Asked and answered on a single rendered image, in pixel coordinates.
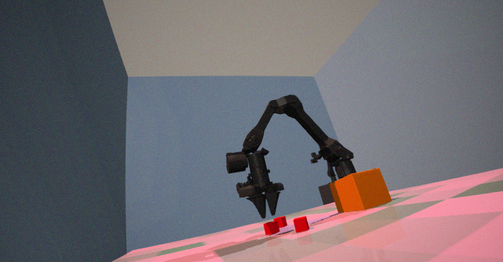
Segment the red cube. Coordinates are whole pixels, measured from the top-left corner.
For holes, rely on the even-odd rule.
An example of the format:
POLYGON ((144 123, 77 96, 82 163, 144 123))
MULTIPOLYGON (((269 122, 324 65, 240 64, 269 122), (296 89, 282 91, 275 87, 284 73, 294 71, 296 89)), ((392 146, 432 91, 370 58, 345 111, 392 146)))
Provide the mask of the red cube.
POLYGON ((278 225, 279 225, 280 228, 283 228, 283 227, 287 226, 286 217, 285 216, 278 217, 278 218, 275 218, 273 220, 274 221, 278 221, 278 225))
POLYGON ((301 218, 296 218, 293 221, 294 221, 296 233, 308 231, 310 229, 306 216, 301 217, 301 218))
POLYGON ((265 230, 266 235, 275 234, 277 232, 280 232, 278 221, 268 222, 268 223, 263 224, 263 226, 264 226, 264 230, 265 230))

